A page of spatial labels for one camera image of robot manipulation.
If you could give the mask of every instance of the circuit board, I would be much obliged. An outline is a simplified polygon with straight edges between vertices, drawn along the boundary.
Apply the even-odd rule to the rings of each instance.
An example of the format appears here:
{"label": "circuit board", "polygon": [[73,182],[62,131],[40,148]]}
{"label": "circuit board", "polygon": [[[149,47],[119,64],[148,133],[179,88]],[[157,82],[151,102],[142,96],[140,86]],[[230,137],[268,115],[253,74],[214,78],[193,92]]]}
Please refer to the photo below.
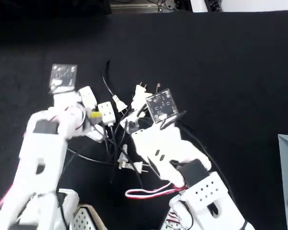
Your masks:
{"label": "circuit board", "polygon": [[155,123],[178,114],[177,107],[169,89],[147,97],[146,104]]}

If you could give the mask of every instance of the black cable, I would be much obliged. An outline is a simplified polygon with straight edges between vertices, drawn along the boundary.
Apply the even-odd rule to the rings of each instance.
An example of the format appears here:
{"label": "black cable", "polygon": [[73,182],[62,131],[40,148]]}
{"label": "black cable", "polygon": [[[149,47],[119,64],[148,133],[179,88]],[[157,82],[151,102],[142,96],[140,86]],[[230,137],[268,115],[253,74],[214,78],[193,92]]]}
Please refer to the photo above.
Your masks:
{"label": "black cable", "polygon": [[124,150],[122,147],[120,147],[119,149],[120,149],[121,152],[125,155],[125,157],[128,159],[128,161],[130,162],[131,166],[133,167],[133,170],[135,171],[135,174],[136,174],[136,177],[137,177],[137,179],[138,179],[138,181],[139,181],[140,187],[143,188],[143,183],[142,183],[140,174],[139,174],[139,172],[137,171],[137,169],[136,169],[133,161],[131,160],[131,158],[129,157],[129,155],[125,152],[125,150]]}
{"label": "black cable", "polygon": [[127,126],[128,126],[128,122],[126,121],[125,122],[125,128],[124,128],[124,132],[123,132],[123,136],[121,137],[121,140],[120,140],[120,143],[118,145],[118,147],[121,147],[123,141],[124,141],[124,138],[125,138],[125,135],[126,135],[126,132],[127,132]]}
{"label": "black cable", "polygon": [[133,109],[131,108],[131,106],[127,109],[127,111],[125,112],[125,114],[122,116],[122,118],[120,119],[120,122],[118,122],[118,125],[116,126],[115,128],[115,131],[114,131],[114,134],[116,135],[117,134],[117,131],[119,130],[119,127],[120,127],[120,123],[121,121],[129,115],[129,113],[132,111]]}
{"label": "black cable", "polygon": [[113,145],[114,145],[114,159],[113,159],[113,162],[114,162],[114,167],[113,167],[113,174],[112,174],[112,178],[111,178],[111,183],[113,182],[114,180],[114,176],[115,176],[115,171],[116,171],[116,167],[117,167],[117,158],[118,158],[118,146],[116,144],[116,140],[115,140],[115,135],[114,135],[114,130],[113,130],[113,127],[110,126],[110,130],[111,130],[111,135],[112,135],[112,139],[113,139]]}
{"label": "black cable", "polygon": [[114,96],[114,93],[113,91],[110,89],[110,87],[108,86],[107,82],[106,82],[106,79],[108,79],[109,77],[109,66],[110,66],[110,60],[107,61],[106,63],[106,68],[104,71],[101,71],[101,77],[102,77],[102,80],[104,81],[104,84],[107,88],[107,90],[110,92],[110,94],[112,95],[112,97]]}
{"label": "black cable", "polygon": [[103,164],[103,165],[108,165],[108,166],[112,166],[113,165],[112,163],[109,163],[109,162],[98,161],[98,160],[86,157],[86,156],[84,156],[84,155],[82,155],[80,153],[75,152],[74,150],[69,149],[69,148],[67,148],[67,151],[72,153],[72,154],[74,154],[73,156],[80,157],[80,158],[85,159],[87,161],[91,161],[91,162],[95,162],[95,163]]}
{"label": "black cable", "polygon": [[190,211],[189,207],[187,206],[187,204],[184,201],[181,201],[182,205],[184,205],[184,207],[186,208],[186,210],[189,212],[189,214],[191,215],[192,218],[192,225],[191,227],[189,227],[187,230],[190,230],[193,227],[194,224],[194,218],[192,216],[192,212]]}
{"label": "black cable", "polygon": [[58,186],[57,186],[57,189],[56,189],[56,196],[57,196],[57,200],[58,200],[58,205],[59,205],[59,208],[60,208],[62,220],[63,220],[63,223],[64,223],[64,226],[65,226],[66,230],[69,230],[69,225],[67,224],[66,218],[64,216],[63,204],[61,203],[61,201],[59,199],[59,184],[61,182],[62,175],[64,174],[65,170],[70,165],[70,163],[72,162],[73,159],[74,159],[74,155],[72,155],[69,158],[69,160],[66,162],[65,166],[63,167],[61,176],[59,177],[59,180],[58,180]]}
{"label": "black cable", "polygon": [[60,207],[60,212],[61,212],[62,220],[63,220],[63,222],[64,222],[64,225],[65,225],[66,230],[69,230],[69,225],[67,224],[67,221],[66,221],[65,216],[64,216],[63,205],[62,205],[62,203],[61,203],[61,201],[60,201],[60,199],[59,199],[59,196],[58,196],[59,194],[56,193],[56,195],[57,195],[57,200],[58,200],[58,204],[59,204],[59,207]]}
{"label": "black cable", "polygon": [[225,182],[227,189],[228,189],[228,193],[231,196],[231,199],[233,200],[234,203],[236,203],[234,194],[232,192],[232,189],[228,183],[228,180],[226,179],[225,175],[223,174],[221,168],[219,167],[219,165],[216,163],[216,161],[211,157],[211,155],[208,153],[208,151],[206,150],[205,146],[199,141],[199,139],[193,135],[189,130],[187,130],[187,128],[191,129],[192,131],[195,131],[191,126],[185,124],[184,122],[180,121],[180,123],[182,124],[182,126],[180,126],[180,128],[189,135],[189,137],[193,138],[203,149],[204,154],[209,158],[209,160],[211,160],[211,162],[213,163],[213,165],[216,167],[216,170],[219,172],[219,174],[221,175],[222,180]]}
{"label": "black cable", "polygon": [[140,108],[139,112],[136,114],[137,117],[139,117],[139,115],[141,114],[141,112],[144,111],[144,109],[146,108],[146,106],[147,106],[147,105],[144,104],[144,105]]}
{"label": "black cable", "polygon": [[167,122],[166,124],[164,124],[164,123],[165,123],[165,121],[166,121],[167,118],[164,119],[162,125],[160,126],[160,130],[165,129],[166,127],[170,126],[170,125],[173,124],[174,122],[180,120],[180,119],[182,118],[182,116],[186,114],[186,112],[187,112],[187,111],[182,111],[181,113],[179,113],[179,114],[175,117],[175,119]]}

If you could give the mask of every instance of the yellow connector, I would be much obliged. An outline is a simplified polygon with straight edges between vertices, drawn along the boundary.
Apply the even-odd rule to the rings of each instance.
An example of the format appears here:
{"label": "yellow connector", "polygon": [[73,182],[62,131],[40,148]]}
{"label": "yellow connector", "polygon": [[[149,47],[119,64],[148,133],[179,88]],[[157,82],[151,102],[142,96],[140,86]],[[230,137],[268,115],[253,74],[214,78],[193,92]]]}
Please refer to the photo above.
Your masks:
{"label": "yellow connector", "polygon": [[90,118],[101,118],[101,117],[102,117],[101,112],[95,112],[95,111],[93,111],[93,112],[91,112],[91,114],[90,114]]}

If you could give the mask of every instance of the power strip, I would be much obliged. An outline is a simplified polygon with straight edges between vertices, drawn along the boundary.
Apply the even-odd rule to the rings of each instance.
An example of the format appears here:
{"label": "power strip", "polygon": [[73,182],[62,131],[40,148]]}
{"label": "power strip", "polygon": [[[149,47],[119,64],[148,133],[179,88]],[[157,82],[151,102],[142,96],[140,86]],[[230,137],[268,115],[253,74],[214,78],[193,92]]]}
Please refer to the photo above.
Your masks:
{"label": "power strip", "polygon": [[216,200],[228,194],[228,190],[217,172],[212,172],[208,177],[187,189],[181,200],[190,203],[195,211],[200,211]]}
{"label": "power strip", "polygon": [[98,105],[98,110],[102,114],[102,122],[106,126],[111,126],[116,122],[115,114],[111,102],[104,102]]}
{"label": "power strip", "polygon": [[86,208],[81,207],[72,222],[72,230],[96,230],[94,221]]}

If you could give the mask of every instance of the perforated bracket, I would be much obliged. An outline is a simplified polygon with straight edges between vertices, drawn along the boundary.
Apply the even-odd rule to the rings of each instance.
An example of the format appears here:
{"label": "perforated bracket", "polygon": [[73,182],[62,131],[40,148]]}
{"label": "perforated bracket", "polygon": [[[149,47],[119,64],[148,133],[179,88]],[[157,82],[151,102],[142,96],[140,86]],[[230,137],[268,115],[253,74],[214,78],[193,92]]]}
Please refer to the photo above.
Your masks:
{"label": "perforated bracket", "polygon": [[195,211],[200,211],[216,200],[228,194],[228,190],[217,172],[187,189],[181,196],[182,201],[190,204]]}
{"label": "perforated bracket", "polygon": [[87,212],[86,208],[81,207],[75,215],[72,223],[72,230],[96,230],[94,221]]}

